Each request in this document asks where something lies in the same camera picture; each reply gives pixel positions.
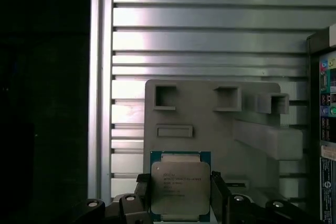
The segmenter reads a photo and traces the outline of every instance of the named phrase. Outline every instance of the rectangular slot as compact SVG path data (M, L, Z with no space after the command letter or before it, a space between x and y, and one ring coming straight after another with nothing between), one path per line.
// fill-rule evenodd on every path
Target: rectangular slot
M320 88L321 91L325 91L328 86L328 78L325 72L321 72L321 78L320 78Z
M325 129L322 129L322 130L321 130L321 139L322 139L322 140L325 140L326 138L327 138L326 130L325 130Z
M327 120L326 120L326 118L321 118L321 127L322 128L325 128L326 127L326 125L327 125L327 122L326 122Z
M271 111L275 114L283 114L286 107L286 97L272 96Z
M191 125L157 125L156 135L158 137L193 137Z
M326 94L321 95L321 105L327 105L327 95Z
M240 87L218 87L217 106L214 111L241 111L242 107L242 91Z
M177 89L175 85L155 87L155 110L176 110Z
M227 187L240 187L246 188L245 183L226 183Z

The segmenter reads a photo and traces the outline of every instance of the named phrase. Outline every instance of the label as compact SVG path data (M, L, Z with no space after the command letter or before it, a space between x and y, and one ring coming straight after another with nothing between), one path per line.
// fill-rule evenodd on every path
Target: label
M321 156L336 161L336 148L322 145Z
M154 162L151 211L156 215L209 213L210 166L204 162Z
M325 224L333 221L333 161L320 159L321 164L321 220Z

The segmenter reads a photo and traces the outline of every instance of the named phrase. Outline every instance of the aluminum panel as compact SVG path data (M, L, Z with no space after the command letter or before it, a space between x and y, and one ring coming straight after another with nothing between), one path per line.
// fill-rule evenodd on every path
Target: aluminum panel
M305 198L307 191L306 178L281 178L279 192L285 198Z
M305 53L305 39L310 34L264 31L223 31L220 33L205 31L117 31L113 33L113 48L121 51Z
M114 0L116 4L169 4L169 5L246 5L279 7L332 7L335 0Z
M112 105L113 124L143 124L144 104ZM281 125L305 125L307 122L306 106L290 106L289 114L280 116Z
M112 154L112 173L142 173L142 154Z
M277 82L296 101L290 113L281 116L282 125L301 129L306 124L307 107L294 106L307 100L305 41L313 30L334 23L336 0L99 0L103 4L99 9L95 1L91 33L96 36L91 39L98 41L104 68L97 67L97 71L102 69L98 73L102 80L92 78L90 85L98 83L104 91L98 94L92 89L96 96L90 95L90 101L102 104L98 110L90 106L90 125L99 120L103 124L96 131L91 127L90 138L94 139L94 132L101 135L102 156L95 158L90 148L89 160L102 160L96 167L101 166L97 172L102 175L103 195L135 188L130 176L140 172L134 162L139 161L143 145L148 79ZM103 27L101 34L95 24ZM95 41L91 41L92 56L97 51ZM99 109L102 114L97 118L94 114ZM301 161L293 162L280 164L282 175L297 177L306 171ZM107 180L111 170L113 178ZM282 178L280 190L301 198L296 187L300 182L291 179Z
M100 198L109 205L111 198L111 64L113 0L103 0L101 52L101 143L100 143Z

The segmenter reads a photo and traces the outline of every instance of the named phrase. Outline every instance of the dark background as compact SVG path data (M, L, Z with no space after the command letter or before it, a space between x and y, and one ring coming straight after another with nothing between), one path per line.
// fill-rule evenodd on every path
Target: dark background
M46 223L87 197L90 0L1 0L1 7L0 81L11 104L1 111L35 127L34 157L28 136L1 137L2 158L10 155L2 170L14 171L2 172L10 185L2 191L17 204L6 219Z

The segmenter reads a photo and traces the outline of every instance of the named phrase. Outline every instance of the metal screw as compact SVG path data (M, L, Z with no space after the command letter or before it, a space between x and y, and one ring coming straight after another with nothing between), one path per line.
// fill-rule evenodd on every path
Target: metal screw
M97 202L90 202L90 203L88 204L89 207L95 207L96 205L98 205Z
M273 202L273 206L275 206L275 207L283 207L283 204L281 202L275 201L275 202Z
M242 196L240 196L240 195L235 196L234 199L235 199L236 201L243 201L243 200L244 200L244 198L243 198Z

